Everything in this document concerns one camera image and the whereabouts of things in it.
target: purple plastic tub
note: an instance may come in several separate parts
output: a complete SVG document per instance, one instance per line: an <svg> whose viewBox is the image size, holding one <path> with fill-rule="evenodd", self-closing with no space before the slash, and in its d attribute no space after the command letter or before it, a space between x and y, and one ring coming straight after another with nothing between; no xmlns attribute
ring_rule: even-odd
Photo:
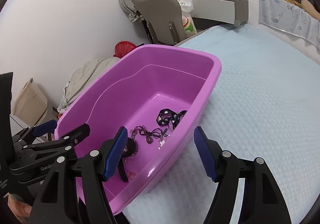
<svg viewBox="0 0 320 224"><path fill-rule="evenodd" d="M120 213L142 190L149 191L171 168L199 125L204 106L218 80L221 63L214 55L179 47L138 47L101 75L77 98L55 130L60 137L87 123L91 133L76 147L82 157L114 137L121 126L130 132L138 125L152 131L162 109L187 110L159 150L159 141L146 142L137 135L139 150L124 164L126 173L136 174L125 183L118 171L104 183L114 214ZM81 180L78 195L84 199Z"/></svg>

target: bed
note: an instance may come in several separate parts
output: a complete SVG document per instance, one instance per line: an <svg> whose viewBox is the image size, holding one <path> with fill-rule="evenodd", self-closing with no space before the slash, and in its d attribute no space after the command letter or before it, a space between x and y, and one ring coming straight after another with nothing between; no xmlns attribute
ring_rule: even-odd
<svg viewBox="0 0 320 224"><path fill-rule="evenodd" d="M320 193L320 66L266 31L215 26L180 47L222 63L201 126L238 158L265 159L298 224ZM131 224L199 224L217 184L206 176L194 142L166 176L124 210ZM237 223L244 180L231 223Z"/></svg>

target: chair backrest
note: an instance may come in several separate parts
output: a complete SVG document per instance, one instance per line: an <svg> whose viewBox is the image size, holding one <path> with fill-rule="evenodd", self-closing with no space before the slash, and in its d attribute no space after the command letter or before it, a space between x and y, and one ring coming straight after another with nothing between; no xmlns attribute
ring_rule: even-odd
<svg viewBox="0 0 320 224"><path fill-rule="evenodd" d="M181 20L181 7L177 0L131 1L145 20L151 24L158 42L175 45L186 39Z"/></svg>

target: red plastic basket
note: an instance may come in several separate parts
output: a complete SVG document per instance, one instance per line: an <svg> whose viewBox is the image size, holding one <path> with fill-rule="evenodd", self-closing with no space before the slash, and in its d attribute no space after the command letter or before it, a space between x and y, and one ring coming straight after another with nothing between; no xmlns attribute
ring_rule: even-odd
<svg viewBox="0 0 320 224"><path fill-rule="evenodd" d="M115 54L113 55L113 57L122 58L135 48L137 48L137 46L134 43L131 43L129 41L120 41L116 44Z"/></svg>

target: human hand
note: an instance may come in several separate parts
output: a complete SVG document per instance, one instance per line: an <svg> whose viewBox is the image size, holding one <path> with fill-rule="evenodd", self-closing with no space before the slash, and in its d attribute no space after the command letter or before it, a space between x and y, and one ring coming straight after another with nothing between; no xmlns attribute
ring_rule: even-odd
<svg viewBox="0 0 320 224"><path fill-rule="evenodd" d="M8 207L22 224L28 223L28 220L26 218L30 216L30 213L32 210L32 207L30 205L24 202L12 199L11 195L9 194Z"/></svg>

